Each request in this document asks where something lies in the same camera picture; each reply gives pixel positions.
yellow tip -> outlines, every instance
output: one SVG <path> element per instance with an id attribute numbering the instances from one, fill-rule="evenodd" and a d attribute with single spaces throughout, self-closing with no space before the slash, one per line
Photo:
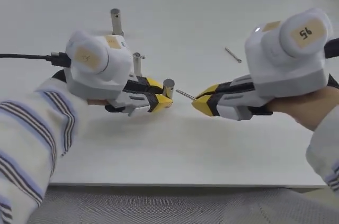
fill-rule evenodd
<path id="1" fill-rule="evenodd" d="M 197 98 L 199 98 L 200 96 L 204 95 L 205 93 L 214 92 L 218 88 L 218 86 L 219 86 L 219 84 L 212 85 L 212 86 L 208 87 L 205 91 L 200 93 Z"/>
<path id="2" fill-rule="evenodd" d="M 212 117 L 213 116 L 212 111 L 207 105 L 207 101 L 209 100 L 210 97 L 211 95 L 202 96 L 201 98 L 198 98 L 195 101 L 193 101 L 192 106 L 195 109 L 199 110 L 201 113 L 208 115 L 209 117 Z"/>
<path id="3" fill-rule="evenodd" d="M 165 109 L 167 107 L 170 107 L 173 103 L 173 101 L 170 98 L 167 98 L 166 96 L 162 94 L 156 94 L 155 95 L 158 100 L 157 106 L 153 109 L 153 113 L 157 112 L 159 110 Z"/>

metal rod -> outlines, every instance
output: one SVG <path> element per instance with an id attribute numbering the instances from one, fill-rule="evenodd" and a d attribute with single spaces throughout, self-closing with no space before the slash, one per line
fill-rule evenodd
<path id="1" fill-rule="evenodd" d="M 164 80 L 164 88 L 163 88 L 163 95 L 167 98 L 172 99 L 173 97 L 173 91 L 174 91 L 174 80 L 173 79 L 166 79 Z"/>
<path id="2" fill-rule="evenodd" d="M 113 35 L 123 36 L 123 31 L 121 27 L 121 15 L 120 10 L 118 8 L 111 9 L 111 18 L 113 26 Z"/>
<path id="3" fill-rule="evenodd" d="M 234 58 L 237 60 L 238 63 L 243 62 L 240 58 L 238 58 L 231 50 L 229 50 L 228 47 L 225 47 L 225 50 Z"/>
<path id="4" fill-rule="evenodd" d="M 186 93 L 186 92 L 183 92 L 182 90 L 175 90 L 177 93 L 180 93 L 181 95 L 183 95 L 183 96 L 185 96 L 185 97 L 187 97 L 187 98 L 190 98 L 191 100 L 193 100 L 193 101 L 196 101 L 197 99 L 196 98 L 194 98 L 193 96 L 191 96 L 191 95 L 189 95 L 188 93 Z"/>
<path id="5" fill-rule="evenodd" d="M 140 53 L 133 54 L 133 66 L 134 66 L 134 74 L 136 76 L 142 77 L 141 73 L 141 60 L 144 59 L 145 56 L 142 56 Z"/>

cylindrical peg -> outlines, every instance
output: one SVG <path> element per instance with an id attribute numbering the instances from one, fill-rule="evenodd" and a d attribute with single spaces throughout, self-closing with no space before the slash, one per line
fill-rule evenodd
<path id="1" fill-rule="evenodd" d="M 121 27 L 121 15 L 120 15 L 120 10 L 118 8 L 111 9 L 111 18 L 112 18 L 112 26 L 113 26 L 112 34 L 123 36 L 123 30 Z"/>

white desk surface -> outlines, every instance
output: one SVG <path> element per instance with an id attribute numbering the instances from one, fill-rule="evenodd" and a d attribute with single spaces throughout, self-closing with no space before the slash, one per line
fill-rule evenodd
<path id="1" fill-rule="evenodd" d="M 77 29 L 112 31 L 110 9 L 122 10 L 126 40 L 146 55 L 144 75 L 198 94 L 245 75 L 224 51 L 245 60 L 244 41 L 261 22 L 313 6 L 331 19 L 338 0 L 0 0 L 0 52 L 48 55 L 64 51 Z M 335 60 L 329 66 L 335 71 Z M 33 90 L 58 68 L 2 59 L 0 97 Z M 62 184 L 320 186 L 305 160 L 311 133 L 284 115 L 236 122 L 208 118 L 175 94 L 165 112 L 131 119 L 90 107 L 84 138 L 74 143 L 52 181 Z"/>

human hand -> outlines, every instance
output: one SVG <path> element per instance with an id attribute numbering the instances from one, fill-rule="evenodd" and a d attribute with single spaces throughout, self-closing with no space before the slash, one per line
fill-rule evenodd
<path id="1" fill-rule="evenodd" d="M 337 105 L 339 89 L 332 86 L 302 96 L 276 98 L 267 104 L 270 111 L 288 114 L 311 131 Z"/>

